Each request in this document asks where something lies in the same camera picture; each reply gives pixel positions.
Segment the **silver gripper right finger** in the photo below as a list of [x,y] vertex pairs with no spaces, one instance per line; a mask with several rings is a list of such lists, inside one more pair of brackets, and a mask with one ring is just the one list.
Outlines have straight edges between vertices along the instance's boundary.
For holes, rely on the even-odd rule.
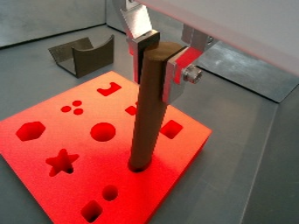
[[163,83],[163,102],[171,104],[183,94],[184,84],[195,84],[201,78],[197,58],[217,40],[187,24],[181,29],[181,41],[187,46],[167,60]]

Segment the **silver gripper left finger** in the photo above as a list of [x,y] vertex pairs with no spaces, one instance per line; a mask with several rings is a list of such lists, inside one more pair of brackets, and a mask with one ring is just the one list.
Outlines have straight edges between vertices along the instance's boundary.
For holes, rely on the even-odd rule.
[[140,83],[144,50],[160,40],[160,32],[152,28],[147,7],[133,0],[112,0],[125,32],[128,51],[133,56],[135,82]]

